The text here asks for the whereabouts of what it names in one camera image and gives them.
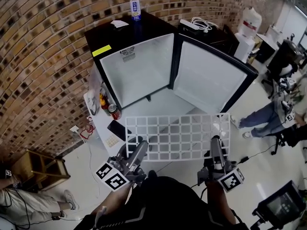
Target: yellow label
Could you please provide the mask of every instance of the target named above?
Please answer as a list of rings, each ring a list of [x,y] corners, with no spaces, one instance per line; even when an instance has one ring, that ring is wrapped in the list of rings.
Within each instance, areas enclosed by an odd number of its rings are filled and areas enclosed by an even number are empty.
[[[102,53],[104,53],[104,52],[106,52],[106,51],[108,51],[110,49],[111,49],[111,46],[107,45],[107,46],[104,46],[104,47],[102,47],[102,48],[100,48],[98,50],[95,50],[94,52],[92,52],[92,54],[95,57],[95,56],[100,55],[100,54],[102,54]]]

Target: floor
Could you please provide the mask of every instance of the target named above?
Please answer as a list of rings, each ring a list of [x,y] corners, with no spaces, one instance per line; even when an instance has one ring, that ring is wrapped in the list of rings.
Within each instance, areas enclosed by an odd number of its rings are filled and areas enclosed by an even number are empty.
[[[231,108],[230,112],[238,117],[247,116],[251,112],[266,105],[269,100],[263,86],[259,83],[261,77],[257,79],[238,102]],[[231,152],[230,159],[239,161],[244,156],[252,156],[258,152],[265,151],[268,147],[275,144],[274,138],[254,138],[243,139],[242,133],[233,125],[231,127]],[[307,165],[305,165],[302,155],[302,144],[291,148],[288,146],[278,150],[275,156],[270,151],[257,155],[247,162],[240,164],[239,168],[245,176],[244,184],[227,194],[230,207],[236,211],[237,215],[250,227],[258,218],[252,216],[252,211],[258,203],[277,191],[290,180],[297,186],[305,188],[304,177],[307,177]],[[47,193],[59,198],[65,189],[69,189],[78,204],[78,211],[67,211],[67,219],[72,221],[50,221],[33,225],[32,230],[67,230],[73,229],[79,219],[89,214],[103,199],[108,195],[109,190],[97,183],[93,176],[94,171],[105,160],[108,154],[97,135],[64,157],[66,167],[71,178]],[[178,162],[143,162],[142,168],[145,172],[154,169],[158,175],[166,175],[177,179],[187,185],[194,185],[197,182],[196,173],[202,168],[203,161],[178,161]],[[195,192],[200,195],[205,186],[194,187]],[[295,229],[297,222],[289,223],[284,227],[286,230]],[[269,224],[262,225],[261,229],[268,229]]]

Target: smartphone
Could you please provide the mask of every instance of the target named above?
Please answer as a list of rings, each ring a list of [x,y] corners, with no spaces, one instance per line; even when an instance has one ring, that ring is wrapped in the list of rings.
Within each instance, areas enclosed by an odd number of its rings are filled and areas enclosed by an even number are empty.
[[[110,130],[118,138],[122,139],[123,141],[126,141],[126,128],[123,125],[121,125],[118,121],[113,120],[109,124],[107,129]]]

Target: plastic grid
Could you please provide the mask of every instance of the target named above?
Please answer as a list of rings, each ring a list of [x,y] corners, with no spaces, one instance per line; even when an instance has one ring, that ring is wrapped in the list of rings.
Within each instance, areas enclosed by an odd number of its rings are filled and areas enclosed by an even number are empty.
[[[218,135],[225,155],[230,151],[230,115],[126,117],[126,149],[133,153],[149,143],[143,161],[189,161],[211,158],[210,141]]]

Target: wooden crate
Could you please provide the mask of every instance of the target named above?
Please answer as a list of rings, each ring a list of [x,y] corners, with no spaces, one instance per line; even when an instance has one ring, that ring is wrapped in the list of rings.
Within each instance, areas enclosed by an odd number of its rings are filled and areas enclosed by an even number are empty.
[[[64,162],[27,150],[12,166],[11,171],[21,176],[24,190],[46,191],[70,178]]]

